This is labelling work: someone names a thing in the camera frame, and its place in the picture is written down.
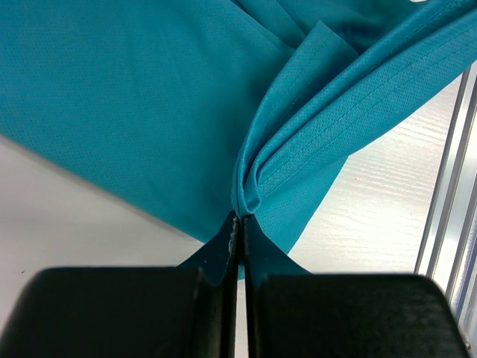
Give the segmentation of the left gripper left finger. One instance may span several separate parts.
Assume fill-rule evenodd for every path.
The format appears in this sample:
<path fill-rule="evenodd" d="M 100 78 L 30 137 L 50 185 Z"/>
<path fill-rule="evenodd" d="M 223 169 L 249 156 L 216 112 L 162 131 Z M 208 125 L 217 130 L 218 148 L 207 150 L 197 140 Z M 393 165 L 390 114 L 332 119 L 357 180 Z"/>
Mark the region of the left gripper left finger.
<path fill-rule="evenodd" d="M 239 223 L 175 267 L 59 267 L 34 275 L 3 357 L 232 357 Z"/>

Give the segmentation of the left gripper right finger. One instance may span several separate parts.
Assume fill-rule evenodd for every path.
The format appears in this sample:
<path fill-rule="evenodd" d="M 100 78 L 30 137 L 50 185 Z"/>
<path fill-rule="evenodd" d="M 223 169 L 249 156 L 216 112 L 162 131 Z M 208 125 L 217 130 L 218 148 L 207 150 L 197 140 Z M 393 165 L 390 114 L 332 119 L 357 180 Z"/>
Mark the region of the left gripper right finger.
<path fill-rule="evenodd" d="M 415 274 L 313 274 L 242 222 L 251 357 L 468 357 L 439 287 Z"/>

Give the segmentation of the teal t shirt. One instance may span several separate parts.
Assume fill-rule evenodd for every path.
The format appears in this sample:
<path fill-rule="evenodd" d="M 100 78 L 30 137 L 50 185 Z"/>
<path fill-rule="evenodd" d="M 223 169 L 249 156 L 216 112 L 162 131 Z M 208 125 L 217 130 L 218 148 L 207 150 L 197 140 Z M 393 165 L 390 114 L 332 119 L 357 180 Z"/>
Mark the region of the teal t shirt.
<path fill-rule="evenodd" d="M 3 1 L 1 133 L 202 242 L 235 212 L 290 251 L 475 59 L 474 1 Z"/>

